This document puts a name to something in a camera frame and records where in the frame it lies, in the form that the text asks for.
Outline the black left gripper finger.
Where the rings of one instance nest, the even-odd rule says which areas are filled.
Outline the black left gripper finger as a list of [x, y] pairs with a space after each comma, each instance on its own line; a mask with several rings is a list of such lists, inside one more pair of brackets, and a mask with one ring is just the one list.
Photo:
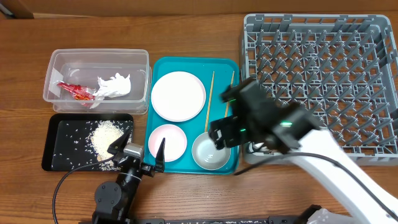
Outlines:
[[155, 171], [156, 172], [164, 172], [165, 169], [165, 156], [164, 156], [164, 150], [165, 150], [165, 138], [162, 139], [159, 149], [157, 151], [156, 157], [155, 157]]
[[123, 149], [126, 147], [127, 143], [131, 139], [132, 128], [128, 129], [124, 132], [122, 136], [117, 138], [113, 143], [111, 143], [108, 147], [107, 152], [110, 154], [117, 154], [119, 152], [123, 152]]

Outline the pile of rice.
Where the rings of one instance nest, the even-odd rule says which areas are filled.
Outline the pile of rice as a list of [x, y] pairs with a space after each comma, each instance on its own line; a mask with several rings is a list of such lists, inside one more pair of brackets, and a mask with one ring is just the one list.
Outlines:
[[132, 126], [131, 120], [61, 121], [55, 138], [52, 170], [69, 171], [88, 164], [85, 170], [116, 170], [113, 161], [95, 163], [109, 159], [112, 156], [107, 152], [109, 145]]

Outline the pink bowl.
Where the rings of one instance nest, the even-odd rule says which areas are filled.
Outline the pink bowl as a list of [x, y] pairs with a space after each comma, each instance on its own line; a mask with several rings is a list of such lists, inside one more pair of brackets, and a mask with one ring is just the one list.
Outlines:
[[187, 148], [187, 137], [184, 131], [173, 124], [164, 124], [154, 129], [148, 141], [149, 151], [154, 157], [157, 155], [163, 138], [165, 138], [165, 162], [176, 161]]

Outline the white paper cup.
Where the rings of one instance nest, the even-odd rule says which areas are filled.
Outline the white paper cup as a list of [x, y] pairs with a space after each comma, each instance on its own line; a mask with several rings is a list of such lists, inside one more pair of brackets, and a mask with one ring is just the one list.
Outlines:
[[267, 153], [269, 150], [268, 148], [265, 146], [264, 143], [250, 143], [249, 147], [248, 147], [248, 152], [249, 153], [257, 153], [257, 152], [261, 152], [261, 153]]

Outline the grey bowl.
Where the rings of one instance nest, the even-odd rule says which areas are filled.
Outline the grey bowl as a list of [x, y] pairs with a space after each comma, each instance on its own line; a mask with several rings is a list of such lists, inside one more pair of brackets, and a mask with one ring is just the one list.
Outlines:
[[227, 164], [231, 157], [230, 148], [218, 150], [208, 133], [200, 134], [192, 145], [193, 160], [205, 170], [218, 170]]

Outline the white tissue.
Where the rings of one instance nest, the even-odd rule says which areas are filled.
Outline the white tissue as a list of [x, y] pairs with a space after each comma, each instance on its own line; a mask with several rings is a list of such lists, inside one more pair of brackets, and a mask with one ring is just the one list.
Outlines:
[[95, 101], [103, 101], [106, 97], [115, 98], [128, 95], [130, 91], [130, 75], [124, 77], [116, 73], [109, 80], [98, 77], [98, 88], [94, 89], [93, 96]]

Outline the red snack wrapper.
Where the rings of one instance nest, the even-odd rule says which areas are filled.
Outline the red snack wrapper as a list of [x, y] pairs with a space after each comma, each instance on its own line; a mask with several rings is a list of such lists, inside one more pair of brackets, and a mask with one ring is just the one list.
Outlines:
[[69, 84], [64, 82], [59, 82], [57, 86], [63, 88], [71, 94], [76, 100], [94, 100], [96, 93], [95, 89], [89, 88], [87, 86]]

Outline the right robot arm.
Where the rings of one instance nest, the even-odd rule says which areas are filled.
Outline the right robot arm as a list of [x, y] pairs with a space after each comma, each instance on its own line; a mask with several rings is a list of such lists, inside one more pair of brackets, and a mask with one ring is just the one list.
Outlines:
[[241, 174], [275, 160], [290, 161], [317, 179], [354, 222], [397, 223], [397, 198], [350, 159], [332, 133], [301, 104], [278, 106], [253, 78], [227, 86], [220, 98], [231, 106], [232, 114], [210, 123], [208, 135], [217, 149], [250, 142], [279, 152]]

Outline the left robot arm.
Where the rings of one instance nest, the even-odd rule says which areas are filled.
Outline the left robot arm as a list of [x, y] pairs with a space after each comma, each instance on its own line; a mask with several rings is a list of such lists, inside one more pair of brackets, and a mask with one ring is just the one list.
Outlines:
[[108, 147], [107, 152], [113, 155], [111, 160], [120, 171], [114, 182], [103, 182], [96, 189], [92, 223], [136, 223], [129, 218], [129, 210], [142, 177], [164, 171], [165, 139], [161, 141], [155, 164], [150, 165], [144, 162], [144, 148], [130, 142], [131, 134], [130, 129]]

